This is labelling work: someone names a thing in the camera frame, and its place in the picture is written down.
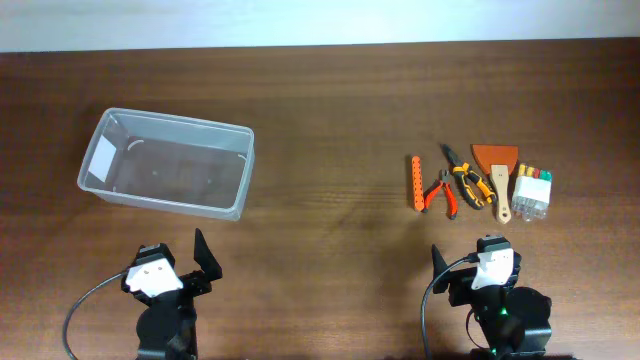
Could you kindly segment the clear plastic storage container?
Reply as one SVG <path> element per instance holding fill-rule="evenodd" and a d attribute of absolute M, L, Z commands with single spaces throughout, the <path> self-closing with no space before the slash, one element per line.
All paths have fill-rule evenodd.
<path fill-rule="evenodd" d="M 110 203 L 237 221 L 254 145 L 249 127 L 109 108 L 89 141 L 77 185 Z"/>

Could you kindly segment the clear box of coloured bits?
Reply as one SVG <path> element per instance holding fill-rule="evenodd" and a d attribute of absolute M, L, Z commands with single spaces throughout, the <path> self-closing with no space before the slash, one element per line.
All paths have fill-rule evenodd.
<path fill-rule="evenodd" d="M 544 219 L 550 204 L 552 181 L 550 171 L 519 164 L 511 209 L 526 222 Z"/>

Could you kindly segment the orange scraper with wooden handle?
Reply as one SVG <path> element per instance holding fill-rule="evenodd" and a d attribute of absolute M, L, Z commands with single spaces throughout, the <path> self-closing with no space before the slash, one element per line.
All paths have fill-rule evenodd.
<path fill-rule="evenodd" d="M 497 196 L 496 219 L 501 224 L 511 220 L 508 186 L 519 155 L 517 146 L 472 144 L 472 153 L 477 165 L 493 183 Z"/>

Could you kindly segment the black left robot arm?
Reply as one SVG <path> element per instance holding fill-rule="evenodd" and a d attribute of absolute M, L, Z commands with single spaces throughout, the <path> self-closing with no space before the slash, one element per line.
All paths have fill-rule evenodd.
<path fill-rule="evenodd" d="M 194 231 L 193 259 L 200 268 L 179 276 L 168 245 L 159 243 L 140 247 L 124 271 L 121 290 L 146 306 L 136 324 L 138 359 L 198 357 L 194 299 L 223 277 L 200 229 Z"/>

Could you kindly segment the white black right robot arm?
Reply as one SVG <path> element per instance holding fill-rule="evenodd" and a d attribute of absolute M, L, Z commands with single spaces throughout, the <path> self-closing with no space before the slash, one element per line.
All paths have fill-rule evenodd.
<path fill-rule="evenodd" d="M 487 341 L 471 352 L 474 359 L 541 359 L 552 329 L 552 301 L 530 287 L 516 285 L 521 255 L 504 237 L 480 238 L 476 250 L 451 264 L 437 246 L 431 247 L 433 280 L 420 309 L 425 355 L 431 356 L 426 326 L 430 294 L 448 294 L 452 307 L 467 306 L 468 320 L 475 320 Z"/>

